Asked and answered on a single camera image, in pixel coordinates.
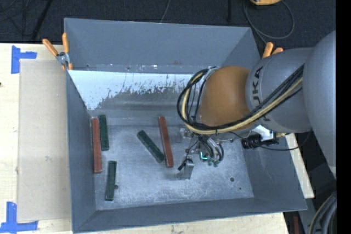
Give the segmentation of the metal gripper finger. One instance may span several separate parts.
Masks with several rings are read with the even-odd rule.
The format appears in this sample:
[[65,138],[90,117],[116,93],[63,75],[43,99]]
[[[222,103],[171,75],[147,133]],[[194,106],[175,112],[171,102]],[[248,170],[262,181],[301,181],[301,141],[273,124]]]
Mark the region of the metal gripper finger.
[[191,156],[184,156],[178,170],[182,170],[188,162],[191,162]]
[[191,175],[193,173],[194,166],[195,165],[192,161],[185,162],[184,170],[183,170],[183,178],[184,179],[191,179]]

